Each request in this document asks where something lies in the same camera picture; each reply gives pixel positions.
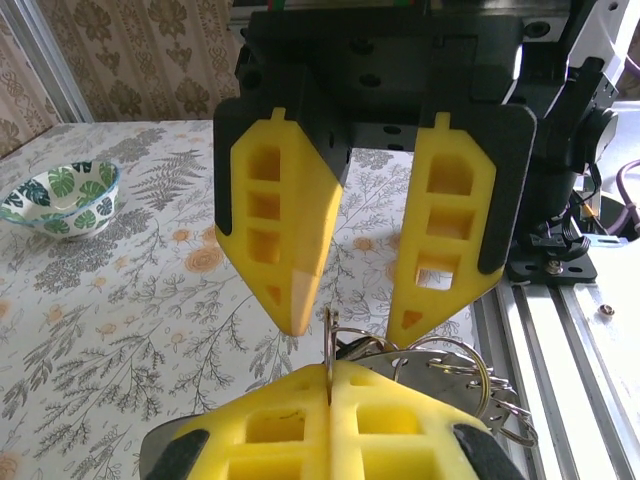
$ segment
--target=bolt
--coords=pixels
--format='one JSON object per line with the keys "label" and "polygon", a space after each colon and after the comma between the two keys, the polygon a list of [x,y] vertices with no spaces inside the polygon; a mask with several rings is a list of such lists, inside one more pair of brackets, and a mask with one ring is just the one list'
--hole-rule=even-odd
{"label": "bolt", "polygon": [[549,275],[560,275],[562,273],[562,262],[560,260],[549,260],[545,271]]}
{"label": "bolt", "polygon": [[600,305],[600,307],[598,307],[598,311],[601,314],[606,315],[607,317],[613,317],[613,315],[616,313],[613,307],[611,305],[607,305],[606,303]]}

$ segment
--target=yellow foam pad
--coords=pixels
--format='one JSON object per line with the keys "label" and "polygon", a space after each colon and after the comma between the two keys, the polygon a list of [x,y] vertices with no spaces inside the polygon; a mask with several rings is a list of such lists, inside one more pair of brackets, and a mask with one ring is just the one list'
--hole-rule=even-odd
{"label": "yellow foam pad", "polygon": [[496,167],[440,113],[420,128],[409,181],[387,337],[405,348],[497,284],[478,271]]}
{"label": "yellow foam pad", "polygon": [[342,186],[297,122],[276,108],[231,149],[233,230],[217,238],[278,328],[305,333]]}
{"label": "yellow foam pad", "polygon": [[451,433],[479,420],[349,362],[304,367],[181,431],[210,437],[188,480],[477,480]]}

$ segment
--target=floral tablecloth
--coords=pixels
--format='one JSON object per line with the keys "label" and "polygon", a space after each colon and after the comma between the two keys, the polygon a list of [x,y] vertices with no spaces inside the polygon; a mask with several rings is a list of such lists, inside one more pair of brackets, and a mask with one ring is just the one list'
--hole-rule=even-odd
{"label": "floral tablecloth", "polygon": [[[316,320],[289,338],[216,242],[212,130],[61,125],[0,161],[4,196],[52,166],[110,160],[124,200],[83,242],[0,225],[0,480],[138,478],[156,425],[321,361],[323,305],[384,332],[411,156],[354,152]],[[437,333],[471,331],[467,309]]]}

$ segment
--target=metal nut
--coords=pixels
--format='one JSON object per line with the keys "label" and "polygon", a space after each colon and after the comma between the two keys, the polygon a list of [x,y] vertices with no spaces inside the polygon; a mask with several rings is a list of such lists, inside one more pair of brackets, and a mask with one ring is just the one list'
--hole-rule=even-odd
{"label": "metal nut", "polygon": [[607,317],[613,317],[613,315],[616,313],[613,307],[611,305],[607,305],[606,303],[598,307],[598,312],[600,312],[603,315],[606,315]]}
{"label": "metal nut", "polygon": [[549,260],[545,267],[545,271],[549,275],[560,275],[562,270],[562,262],[560,260]]}

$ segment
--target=bowl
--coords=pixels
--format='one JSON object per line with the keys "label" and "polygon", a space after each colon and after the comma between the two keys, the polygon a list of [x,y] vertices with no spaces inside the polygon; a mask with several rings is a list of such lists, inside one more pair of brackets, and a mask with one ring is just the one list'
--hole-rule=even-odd
{"label": "bowl", "polygon": [[0,204],[0,218],[56,239],[92,237],[115,214],[119,180],[109,162],[53,168],[16,187]]}

